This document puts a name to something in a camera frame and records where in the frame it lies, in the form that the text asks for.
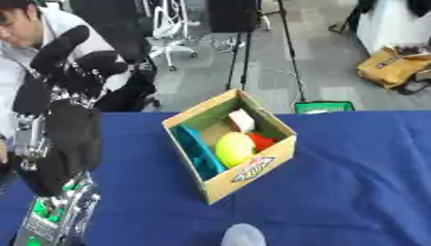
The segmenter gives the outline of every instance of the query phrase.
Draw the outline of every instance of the blue toy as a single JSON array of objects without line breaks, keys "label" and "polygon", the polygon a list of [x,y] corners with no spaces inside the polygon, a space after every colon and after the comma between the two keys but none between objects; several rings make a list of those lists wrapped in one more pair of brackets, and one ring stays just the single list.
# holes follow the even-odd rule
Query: blue toy
[{"label": "blue toy", "polygon": [[202,141],[199,132],[179,125],[173,129],[173,133],[204,181],[226,170],[213,151]]}]

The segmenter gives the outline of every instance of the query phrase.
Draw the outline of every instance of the person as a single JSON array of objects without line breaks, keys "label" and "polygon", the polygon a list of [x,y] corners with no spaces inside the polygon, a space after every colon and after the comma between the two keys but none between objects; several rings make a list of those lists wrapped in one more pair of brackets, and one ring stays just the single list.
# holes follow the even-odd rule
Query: person
[{"label": "person", "polygon": [[[0,0],[0,165],[8,162],[8,139],[15,129],[13,100],[32,59],[44,45],[79,25],[89,27],[90,35],[72,52],[72,61],[91,52],[114,50],[85,20],[72,13],[42,8],[33,0]],[[105,87],[117,91],[129,78],[129,71],[113,75]]]}]

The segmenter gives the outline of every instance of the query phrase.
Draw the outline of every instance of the robotic hand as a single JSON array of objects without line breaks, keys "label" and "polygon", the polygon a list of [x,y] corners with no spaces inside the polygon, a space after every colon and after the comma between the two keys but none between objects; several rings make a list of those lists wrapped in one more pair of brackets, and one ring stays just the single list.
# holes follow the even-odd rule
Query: robotic hand
[{"label": "robotic hand", "polygon": [[100,195],[89,171],[100,161],[100,111],[93,106],[108,77],[126,71],[114,51],[90,53],[67,66],[89,38],[78,26],[46,45],[31,67],[33,80],[16,94],[14,169],[36,193],[11,245],[82,245]]}]

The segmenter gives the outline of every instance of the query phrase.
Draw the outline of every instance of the white jacket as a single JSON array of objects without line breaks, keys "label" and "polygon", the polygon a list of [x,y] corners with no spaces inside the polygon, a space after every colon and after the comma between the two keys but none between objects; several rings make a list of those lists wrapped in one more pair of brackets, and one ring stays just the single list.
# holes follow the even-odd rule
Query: white jacket
[{"label": "white jacket", "polygon": [[[82,18],[59,10],[40,8],[44,28],[43,45],[51,42],[55,37],[79,25],[87,25],[90,29],[89,39],[79,45],[69,57],[71,60],[101,50],[114,50],[108,42],[102,38]],[[14,113],[12,112],[13,100],[27,73],[26,68],[38,53],[34,48],[21,48],[0,40],[0,134],[7,138],[13,136],[16,129]],[[116,90],[125,85],[130,73],[114,75],[106,83],[110,90]]]}]

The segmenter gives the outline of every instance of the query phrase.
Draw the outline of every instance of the man's hair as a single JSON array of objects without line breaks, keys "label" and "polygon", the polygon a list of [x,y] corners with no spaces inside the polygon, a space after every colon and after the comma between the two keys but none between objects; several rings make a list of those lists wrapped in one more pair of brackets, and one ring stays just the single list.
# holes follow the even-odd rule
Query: man's hair
[{"label": "man's hair", "polygon": [[0,23],[7,21],[4,12],[19,9],[27,13],[28,7],[32,4],[36,5],[34,0],[0,0]]}]

